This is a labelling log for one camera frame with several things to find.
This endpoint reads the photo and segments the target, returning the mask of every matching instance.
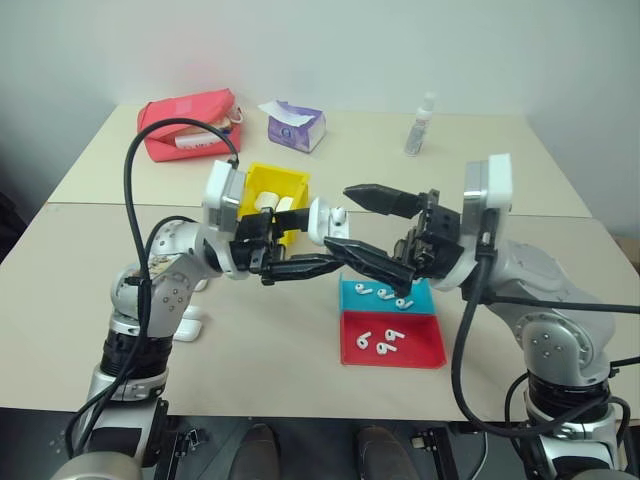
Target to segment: red pencil case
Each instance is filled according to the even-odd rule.
[[[173,117],[192,118],[214,125],[222,129],[240,150],[242,113],[235,107],[235,96],[228,88],[150,102],[138,113],[138,132],[158,120]],[[200,133],[206,134],[204,130],[190,125],[167,125],[150,133],[144,144],[154,162],[229,153],[229,147],[221,141],[209,144],[191,142],[191,146],[183,145],[182,148],[176,146],[176,143],[181,144],[180,139],[197,138]]]

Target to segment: black cable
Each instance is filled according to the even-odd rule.
[[[514,380],[509,389],[507,390],[507,395],[504,397],[504,423],[507,428],[511,428],[511,402],[513,400],[513,395],[516,393],[516,390],[520,386],[522,382],[524,382],[527,378],[529,378],[529,372],[523,373],[518,378]],[[515,438],[510,438],[509,441],[513,446],[513,449],[518,454],[520,458],[522,458],[522,453],[520,452],[520,446]]]
[[[464,392],[462,390],[462,357],[464,354],[464,346],[469,335],[471,328],[471,321],[475,314],[476,308],[482,294],[485,290],[489,274],[491,273],[491,259],[488,257],[478,258],[478,265],[475,271],[475,278],[470,288],[470,295],[462,315],[462,321],[460,322],[460,328],[456,335],[456,340],[453,348],[453,355],[451,360],[451,383],[453,387],[453,395],[456,399],[458,408],[462,414],[469,420],[476,428],[487,431],[494,435],[506,438],[531,438],[538,435],[549,433],[552,430],[558,428],[563,423],[570,422],[582,415],[583,413],[591,410],[593,407],[602,404],[608,400],[608,397],[595,397],[587,402],[566,411],[562,415],[555,419],[540,423],[538,425],[528,427],[526,429],[510,429],[497,427],[482,421],[478,418],[469,408],[464,398]]]
[[[622,408],[622,419],[620,420],[620,426],[618,427],[618,431],[616,432],[616,441],[618,442],[618,447],[622,445],[622,441],[624,440],[624,434],[629,428],[629,423],[631,422],[631,407],[629,404],[620,397],[611,397],[609,398],[609,403],[615,403],[620,405]]]
[[[231,143],[231,141],[224,135],[224,133],[218,130],[215,127],[212,127],[209,124],[200,122],[198,120],[193,120],[191,118],[168,118],[165,120],[160,120],[158,122],[152,123],[148,127],[144,128],[135,136],[131,144],[129,145],[129,149],[127,150],[127,155],[125,157],[124,163],[124,202],[125,208],[127,211],[127,218],[129,220],[129,227],[131,228],[131,234],[133,236],[133,243],[136,247],[136,253],[138,255],[138,264],[140,267],[140,276],[139,276],[139,285],[138,285],[138,321],[140,323],[140,331],[136,340],[133,344],[131,352],[125,359],[125,363],[114,379],[114,381],[106,387],[103,391],[101,391],[98,395],[91,398],[87,401],[81,408],[78,410],[76,415],[72,417],[73,423],[70,422],[67,425],[67,429],[65,430],[65,440],[69,438],[67,443],[67,448],[72,450],[72,456],[77,455],[82,451],[84,445],[86,444],[89,436],[91,435],[91,431],[98,421],[100,415],[102,414],[104,408],[107,403],[111,400],[111,397],[115,394],[116,390],[127,380],[127,377],[130,375],[130,370],[135,360],[140,348],[142,348],[144,342],[147,339],[147,330],[149,326],[149,317],[151,314],[151,275],[149,273],[149,265],[147,260],[147,253],[145,249],[145,245],[142,243],[142,234],[140,233],[140,226],[138,224],[138,218],[136,216],[134,202],[133,202],[133,186],[131,181],[131,174],[133,170],[133,160],[138,150],[138,147],[144,140],[144,138],[150,133],[158,130],[162,127],[166,127],[168,125],[176,125],[176,124],[184,124],[184,125],[193,125],[196,127],[200,127],[204,130],[213,133],[217,137],[219,137],[226,145],[229,147],[229,151],[232,154],[232,158],[237,161],[238,159],[238,151]],[[87,424],[84,427],[82,436],[78,441],[76,447],[73,447],[73,426],[77,423],[78,419],[92,406],[94,409],[92,411],[91,417]]]
[[[636,363],[640,363],[640,357],[623,358],[622,360],[615,360],[611,362],[611,368],[626,367]]]
[[[640,313],[640,305],[616,305],[611,303],[572,303],[533,300],[520,297],[505,297],[488,294],[482,297],[485,303],[512,303],[529,307],[559,308],[563,310],[585,310],[588,312]]]
[[[91,399],[89,399],[89,401],[85,403],[80,408],[80,410],[78,410],[71,416],[69,423],[67,423],[67,427],[64,430],[64,443],[69,459],[73,458],[73,428],[75,427],[75,424],[78,423],[78,420],[82,418],[82,415],[84,415],[84,413],[89,410],[98,400],[104,397],[106,393],[107,389],[105,388],[98,394],[91,397]]]

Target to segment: shoe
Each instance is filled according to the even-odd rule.
[[[367,427],[357,439],[362,480],[420,480],[409,455],[388,430]]]
[[[254,425],[245,434],[233,459],[229,480],[280,480],[278,448],[273,432],[265,424]]]

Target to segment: red bag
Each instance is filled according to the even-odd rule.
[[[234,104],[235,96],[229,89],[150,102],[138,113],[138,132],[158,120],[172,117],[192,118],[209,124],[220,123],[227,116],[236,116]],[[242,133],[242,123],[240,122],[241,118],[240,121],[236,119],[236,122],[229,122],[231,128],[227,135],[238,151],[240,150]],[[229,153],[229,147],[224,142],[194,148],[178,148],[176,146],[175,137],[197,132],[203,131],[191,125],[167,125],[147,135],[144,144],[154,162]]]

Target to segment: white wall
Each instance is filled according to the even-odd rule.
[[[640,233],[638,0],[6,1],[0,62],[0,189],[27,214],[118,102],[230,86],[408,112],[428,88],[527,114],[594,214]]]

